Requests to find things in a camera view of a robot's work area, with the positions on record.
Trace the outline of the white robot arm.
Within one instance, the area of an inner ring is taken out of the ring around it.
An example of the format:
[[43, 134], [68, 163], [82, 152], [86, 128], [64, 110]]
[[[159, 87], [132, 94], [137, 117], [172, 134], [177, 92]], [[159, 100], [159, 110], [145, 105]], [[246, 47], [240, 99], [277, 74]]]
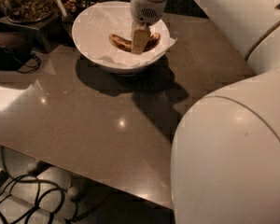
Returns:
[[280, 224], [280, 0], [194, 0], [255, 75], [180, 120], [171, 152], [175, 224]]

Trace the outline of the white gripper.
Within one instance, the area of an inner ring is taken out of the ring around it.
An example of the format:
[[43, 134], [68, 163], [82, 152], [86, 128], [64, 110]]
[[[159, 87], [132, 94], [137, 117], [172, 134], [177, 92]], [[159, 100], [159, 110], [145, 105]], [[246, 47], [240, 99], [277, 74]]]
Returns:
[[131, 0], [130, 11], [133, 18], [132, 48], [133, 54], [141, 54], [151, 32], [149, 25], [157, 23], [163, 14], [167, 0]]

